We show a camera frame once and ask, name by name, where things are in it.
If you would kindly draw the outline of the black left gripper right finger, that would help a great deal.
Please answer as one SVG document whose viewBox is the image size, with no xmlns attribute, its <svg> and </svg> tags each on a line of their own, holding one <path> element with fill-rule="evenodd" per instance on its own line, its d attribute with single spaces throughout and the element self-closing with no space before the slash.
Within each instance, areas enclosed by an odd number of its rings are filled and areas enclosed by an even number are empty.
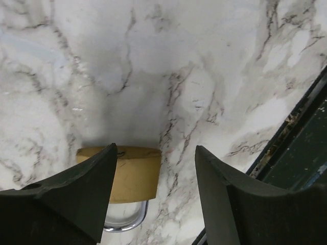
<svg viewBox="0 0 327 245">
<path fill-rule="evenodd" d="M 326 244 L 326 184 L 278 188 L 197 146 L 195 167 L 208 244 Z"/>
</svg>

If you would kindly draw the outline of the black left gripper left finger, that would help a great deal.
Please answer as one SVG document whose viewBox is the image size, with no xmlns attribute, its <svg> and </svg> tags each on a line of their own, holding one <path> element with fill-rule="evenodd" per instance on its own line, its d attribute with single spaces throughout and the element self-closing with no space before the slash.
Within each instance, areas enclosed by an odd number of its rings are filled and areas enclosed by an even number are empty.
<svg viewBox="0 0 327 245">
<path fill-rule="evenodd" d="M 1 244 L 98 244 L 116 163 L 113 143 L 47 179 L 1 191 Z"/>
</svg>

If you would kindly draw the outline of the brass padlock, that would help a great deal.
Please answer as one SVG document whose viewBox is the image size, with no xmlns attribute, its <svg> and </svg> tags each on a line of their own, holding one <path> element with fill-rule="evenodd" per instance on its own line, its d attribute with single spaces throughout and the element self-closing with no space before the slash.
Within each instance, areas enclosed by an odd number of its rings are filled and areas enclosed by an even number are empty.
<svg viewBox="0 0 327 245">
<path fill-rule="evenodd" d="M 138 227 L 146 218 L 149 201 L 156 198 L 161 150 L 139 146 L 118 146 L 117 165 L 110 194 L 110 204 L 140 203 L 128 220 L 110 222 L 103 230 L 121 233 Z"/>
</svg>

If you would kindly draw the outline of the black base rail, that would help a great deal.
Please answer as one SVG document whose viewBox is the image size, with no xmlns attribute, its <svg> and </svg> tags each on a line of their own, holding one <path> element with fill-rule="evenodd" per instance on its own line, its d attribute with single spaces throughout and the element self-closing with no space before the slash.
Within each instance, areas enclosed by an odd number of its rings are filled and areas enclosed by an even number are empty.
<svg viewBox="0 0 327 245">
<path fill-rule="evenodd" d="M 244 174 L 289 191 L 326 184 L 326 71 Z M 194 241 L 208 244 L 205 228 Z"/>
</svg>

